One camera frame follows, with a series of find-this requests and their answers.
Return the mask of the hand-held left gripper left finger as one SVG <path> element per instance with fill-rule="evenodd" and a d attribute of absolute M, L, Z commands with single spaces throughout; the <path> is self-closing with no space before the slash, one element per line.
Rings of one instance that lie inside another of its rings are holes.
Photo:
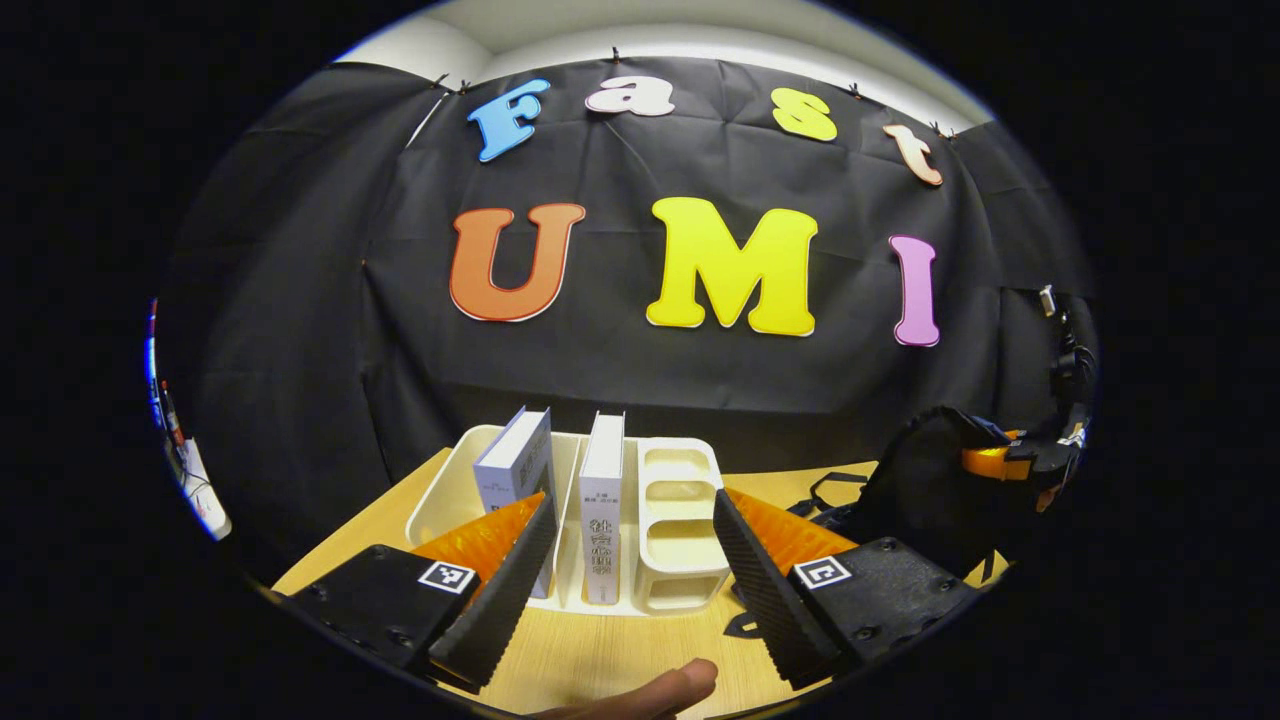
<path fill-rule="evenodd" d="M 536 492 L 412 551 L 370 544 L 285 603 L 412 676 L 480 691 L 557 533 L 554 503 Z"/>

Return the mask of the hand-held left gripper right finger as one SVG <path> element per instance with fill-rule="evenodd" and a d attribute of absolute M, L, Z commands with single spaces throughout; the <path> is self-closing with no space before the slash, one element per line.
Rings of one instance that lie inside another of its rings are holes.
<path fill-rule="evenodd" d="M 742 603 L 795 691 L 900 655 L 980 597 L 900 539 L 851 544 L 736 489 L 717 491 L 713 527 Z"/>

